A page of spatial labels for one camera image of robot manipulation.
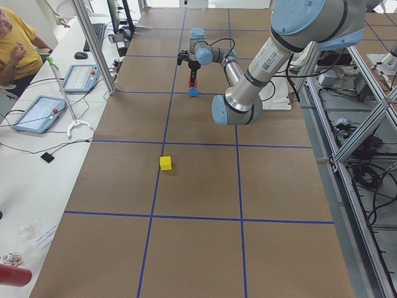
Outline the red block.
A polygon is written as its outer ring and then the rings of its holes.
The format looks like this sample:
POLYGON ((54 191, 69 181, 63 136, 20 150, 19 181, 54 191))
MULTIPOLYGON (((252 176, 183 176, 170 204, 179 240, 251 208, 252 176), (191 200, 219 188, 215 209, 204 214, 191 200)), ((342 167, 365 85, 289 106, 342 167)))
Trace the red block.
POLYGON ((197 78, 190 77, 189 81, 188 81, 188 86, 189 86, 189 89, 197 89, 197 86, 198 86, 197 78))

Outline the blue block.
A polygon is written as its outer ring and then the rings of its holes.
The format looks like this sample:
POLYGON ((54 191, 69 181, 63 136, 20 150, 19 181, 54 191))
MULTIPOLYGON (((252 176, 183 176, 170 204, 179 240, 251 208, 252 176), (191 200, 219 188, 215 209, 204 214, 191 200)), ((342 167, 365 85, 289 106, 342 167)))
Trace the blue block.
POLYGON ((197 90, 197 88, 190 88, 190 89, 189 89, 189 96, 191 96, 191 97, 197 97, 197 96, 198 96, 198 90, 197 90))

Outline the yellow block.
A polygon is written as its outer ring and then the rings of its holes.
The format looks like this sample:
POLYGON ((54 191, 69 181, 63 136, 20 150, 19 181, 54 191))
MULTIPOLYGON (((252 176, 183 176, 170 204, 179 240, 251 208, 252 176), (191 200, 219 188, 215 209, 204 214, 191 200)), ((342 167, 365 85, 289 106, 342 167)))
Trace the yellow block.
POLYGON ((161 156, 159 159, 159 165, 161 171, 170 171, 172 170, 172 158, 171 156, 161 156))

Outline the upper blue teach pendant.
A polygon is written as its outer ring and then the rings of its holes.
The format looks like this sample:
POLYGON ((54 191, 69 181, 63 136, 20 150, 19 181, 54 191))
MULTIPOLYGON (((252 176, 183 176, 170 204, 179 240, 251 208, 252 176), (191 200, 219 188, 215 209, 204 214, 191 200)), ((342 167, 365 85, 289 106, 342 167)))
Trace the upper blue teach pendant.
POLYGON ((63 89, 67 94, 87 93, 96 86, 99 76, 97 65, 71 65, 63 80, 63 89))

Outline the blue teach pendant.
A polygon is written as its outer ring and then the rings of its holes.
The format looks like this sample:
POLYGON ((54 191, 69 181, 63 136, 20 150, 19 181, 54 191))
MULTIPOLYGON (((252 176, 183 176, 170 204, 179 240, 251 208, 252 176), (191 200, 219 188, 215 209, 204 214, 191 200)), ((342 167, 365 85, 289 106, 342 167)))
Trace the blue teach pendant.
POLYGON ((16 131, 44 133, 55 123, 65 108, 66 101, 63 98, 39 96, 11 127, 16 131))
POLYGON ((63 80, 63 89, 67 94, 87 93, 96 86, 99 76, 97 65, 71 65, 63 80))

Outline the black computer mouse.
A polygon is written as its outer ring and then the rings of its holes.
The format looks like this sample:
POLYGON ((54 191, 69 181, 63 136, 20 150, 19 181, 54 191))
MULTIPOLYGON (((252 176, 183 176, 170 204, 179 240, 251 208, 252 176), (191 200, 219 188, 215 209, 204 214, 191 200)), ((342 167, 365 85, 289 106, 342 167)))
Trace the black computer mouse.
POLYGON ((88 54, 86 52, 76 52, 74 58, 76 60, 85 60, 88 58, 88 54))

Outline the lower blue teach pendant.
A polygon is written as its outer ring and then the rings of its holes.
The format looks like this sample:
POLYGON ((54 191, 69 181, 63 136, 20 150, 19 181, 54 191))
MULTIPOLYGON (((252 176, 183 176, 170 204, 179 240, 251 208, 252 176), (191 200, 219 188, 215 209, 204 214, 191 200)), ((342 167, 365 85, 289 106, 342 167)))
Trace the lower blue teach pendant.
POLYGON ((55 123, 65 108, 66 101, 63 98, 39 96, 11 127, 16 131, 44 133, 55 123))

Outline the small black square pad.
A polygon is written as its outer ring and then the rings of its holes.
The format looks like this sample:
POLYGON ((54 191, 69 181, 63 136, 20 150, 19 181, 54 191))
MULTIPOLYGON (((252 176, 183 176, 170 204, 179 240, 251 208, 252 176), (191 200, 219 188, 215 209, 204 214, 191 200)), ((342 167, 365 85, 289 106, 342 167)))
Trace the small black square pad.
POLYGON ((51 163, 55 159, 55 157, 48 152, 43 153, 40 157, 42 160, 46 161, 47 163, 51 163))

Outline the person in yellow shirt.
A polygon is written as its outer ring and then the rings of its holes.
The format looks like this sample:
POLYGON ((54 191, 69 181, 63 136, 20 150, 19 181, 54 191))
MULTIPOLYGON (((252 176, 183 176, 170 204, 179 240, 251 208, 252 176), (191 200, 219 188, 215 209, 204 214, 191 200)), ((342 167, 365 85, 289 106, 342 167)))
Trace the person in yellow shirt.
POLYGON ((37 35, 37 31, 28 25, 12 10, 1 8, 1 86, 13 84, 11 93, 21 96, 43 66, 43 58, 38 49, 52 47, 37 35))

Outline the red cylinder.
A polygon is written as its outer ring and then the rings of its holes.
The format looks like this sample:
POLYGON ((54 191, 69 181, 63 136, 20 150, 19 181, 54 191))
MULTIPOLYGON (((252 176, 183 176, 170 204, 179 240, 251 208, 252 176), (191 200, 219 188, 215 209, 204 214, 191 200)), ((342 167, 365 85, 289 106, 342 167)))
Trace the red cylinder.
POLYGON ((23 287, 30 282, 32 272, 28 269, 1 264, 0 278, 1 285, 23 287))

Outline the white pedestal column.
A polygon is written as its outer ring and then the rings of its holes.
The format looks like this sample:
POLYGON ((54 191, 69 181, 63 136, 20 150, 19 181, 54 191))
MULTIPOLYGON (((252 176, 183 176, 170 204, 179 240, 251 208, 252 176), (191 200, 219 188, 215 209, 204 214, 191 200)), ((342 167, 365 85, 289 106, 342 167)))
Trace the white pedestal column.
POLYGON ((285 78, 272 78, 271 82, 261 90, 259 96, 262 109, 265 111, 289 111, 292 108, 285 78))

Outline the aluminium frame post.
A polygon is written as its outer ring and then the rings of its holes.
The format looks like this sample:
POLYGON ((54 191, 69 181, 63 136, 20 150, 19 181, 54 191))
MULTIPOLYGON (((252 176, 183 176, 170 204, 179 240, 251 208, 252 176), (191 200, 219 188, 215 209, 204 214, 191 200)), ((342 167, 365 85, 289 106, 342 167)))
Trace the aluminium frame post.
POLYGON ((106 88, 110 95, 113 95, 116 91, 114 81, 110 75, 108 65, 105 60, 105 56, 102 53, 102 48, 97 41, 97 37, 94 33, 94 29, 91 24, 91 20, 86 12, 86 8, 82 0, 72 0, 72 6, 83 30, 83 34, 89 44, 91 53, 97 63, 106 88))

